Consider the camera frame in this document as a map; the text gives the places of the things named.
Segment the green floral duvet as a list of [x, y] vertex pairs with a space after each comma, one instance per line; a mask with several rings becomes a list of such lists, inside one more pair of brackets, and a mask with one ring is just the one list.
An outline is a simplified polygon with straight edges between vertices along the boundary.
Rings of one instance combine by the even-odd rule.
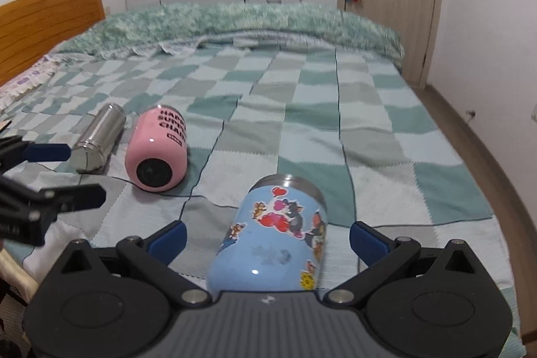
[[321, 4], [175, 3], [113, 14], [67, 39], [53, 54], [120, 58], [161, 45], [195, 45], [205, 39], [239, 36], [274, 39], [278, 34], [306, 45], [320, 42], [376, 53], [402, 67], [399, 34], [389, 27]]

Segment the checkered green bed blanket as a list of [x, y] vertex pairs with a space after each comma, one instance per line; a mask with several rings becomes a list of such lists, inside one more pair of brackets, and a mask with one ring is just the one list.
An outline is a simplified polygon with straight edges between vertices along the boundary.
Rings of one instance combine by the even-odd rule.
[[[229, 43], [159, 47], [102, 58], [48, 54], [55, 74], [5, 109], [9, 136], [74, 147], [98, 111], [126, 122], [105, 168], [24, 162], [3, 173], [36, 192], [99, 184], [96, 209], [59, 213], [43, 246], [21, 256], [38, 284], [24, 330], [39, 357], [521, 357], [509, 257], [499, 224], [460, 156], [377, 54]], [[151, 193], [125, 168], [142, 113], [183, 116], [188, 168]], [[208, 269], [249, 189], [276, 174], [321, 190], [328, 228], [317, 289], [207, 290]], [[208, 305], [175, 305], [135, 277], [115, 250], [175, 220], [186, 248], [168, 267], [206, 290]], [[364, 222], [422, 250], [399, 279], [361, 304], [325, 294], [367, 269], [350, 248]]]

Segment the stainless steel bottle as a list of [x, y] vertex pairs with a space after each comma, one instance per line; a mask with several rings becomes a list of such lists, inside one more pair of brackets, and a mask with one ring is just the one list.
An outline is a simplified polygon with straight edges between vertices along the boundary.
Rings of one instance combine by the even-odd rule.
[[72, 148], [70, 165], [80, 173], [102, 171], [124, 130], [126, 114], [118, 104], [105, 104]]

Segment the pink cup with text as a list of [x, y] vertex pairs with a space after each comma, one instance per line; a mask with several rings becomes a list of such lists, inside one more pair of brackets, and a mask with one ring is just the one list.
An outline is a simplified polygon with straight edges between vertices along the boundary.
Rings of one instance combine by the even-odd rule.
[[187, 129], [178, 110], [159, 104], [141, 114], [128, 144], [125, 168], [134, 185], [151, 193], [167, 191], [184, 179]]

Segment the blue cartoon sticker cup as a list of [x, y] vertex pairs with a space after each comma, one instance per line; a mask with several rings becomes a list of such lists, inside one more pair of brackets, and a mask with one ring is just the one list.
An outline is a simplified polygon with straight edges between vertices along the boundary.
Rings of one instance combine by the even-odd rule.
[[326, 202], [316, 185], [282, 173], [258, 180], [208, 269], [207, 290], [217, 297], [317, 289], [327, 228]]

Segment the orange wooden headboard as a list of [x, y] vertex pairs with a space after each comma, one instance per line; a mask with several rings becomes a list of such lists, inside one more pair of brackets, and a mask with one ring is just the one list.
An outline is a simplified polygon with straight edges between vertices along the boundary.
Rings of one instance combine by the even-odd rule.
[[102, 0], [14, 0], [1, 6], [4, 85], [60, 44], [105, 19]]

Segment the floral pillow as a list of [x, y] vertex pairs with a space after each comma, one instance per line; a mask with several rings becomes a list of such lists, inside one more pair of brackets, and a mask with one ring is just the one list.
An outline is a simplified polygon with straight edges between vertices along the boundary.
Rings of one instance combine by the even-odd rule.
[[21, 99], [24, 95], [47, 82], [56, 72], [61, 60], [45, 55], [28, 69], [1, 86], [0, 110]]

